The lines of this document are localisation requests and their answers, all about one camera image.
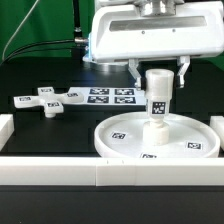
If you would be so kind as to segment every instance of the white round tray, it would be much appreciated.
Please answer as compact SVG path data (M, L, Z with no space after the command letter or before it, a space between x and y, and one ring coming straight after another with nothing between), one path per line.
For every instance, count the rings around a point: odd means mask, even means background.
M197 158L218 157L220 139L207 125L169 114L169 143L150 146L143 142L146 112L121 114L101 122L95 130L95 147L102 157Z

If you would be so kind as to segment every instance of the metal rod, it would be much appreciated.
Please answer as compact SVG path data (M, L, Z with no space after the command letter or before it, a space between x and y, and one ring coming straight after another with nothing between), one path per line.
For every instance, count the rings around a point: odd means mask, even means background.
M73 0L74 38L82 36L80 23L79 0Z

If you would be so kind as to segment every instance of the white block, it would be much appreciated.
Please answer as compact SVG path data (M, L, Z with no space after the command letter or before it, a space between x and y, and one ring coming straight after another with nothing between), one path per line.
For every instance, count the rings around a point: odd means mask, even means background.
M0 157L0 185L95 186L96 159Z
M134 159L99 159L96 186L135 185Z
M224 185L224 160L154 159L136 160L136 186Z
M0 115L0 151L14 132L13 116L11 114Z
M212 116L210 120L210 127L219 136L221 148L224 150L224 117Z

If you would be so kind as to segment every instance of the black cable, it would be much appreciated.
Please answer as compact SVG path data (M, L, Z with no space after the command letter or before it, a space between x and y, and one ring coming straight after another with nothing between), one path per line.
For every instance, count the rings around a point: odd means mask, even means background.
M44 41L44 42L37 42L37 43L33 43L33 44L28 44L28 45L25 45L23 47L20 47L20 48L14 50L13 52L11 52L7 56L7 58L11 57L15 53L24 51L24 50L32 48L32 47L44 46L44 45L53 45L53 44L67 44L67 43L75 43L75 41L73 39L68 39L68 40L54 40L54 41Z
M45 49L37 49L37 50L29 50L29 51L20 51L17 53L12 54L11 56L8 56L1 64L0 67L5 63L11 60L12 58L21 55L21 54L26 54L26 53L33 53L33 52L40 52L40 51L58 51L58 50L71 50L72 48L45 48Z

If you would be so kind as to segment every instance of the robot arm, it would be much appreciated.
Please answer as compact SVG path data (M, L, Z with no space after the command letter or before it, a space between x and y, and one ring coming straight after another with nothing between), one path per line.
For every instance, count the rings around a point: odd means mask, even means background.
M174 59L180 87L190 58L224 50L221 1L183 4L182 0L98 0L90 49L98 63L127 61L138 78L139 61Z

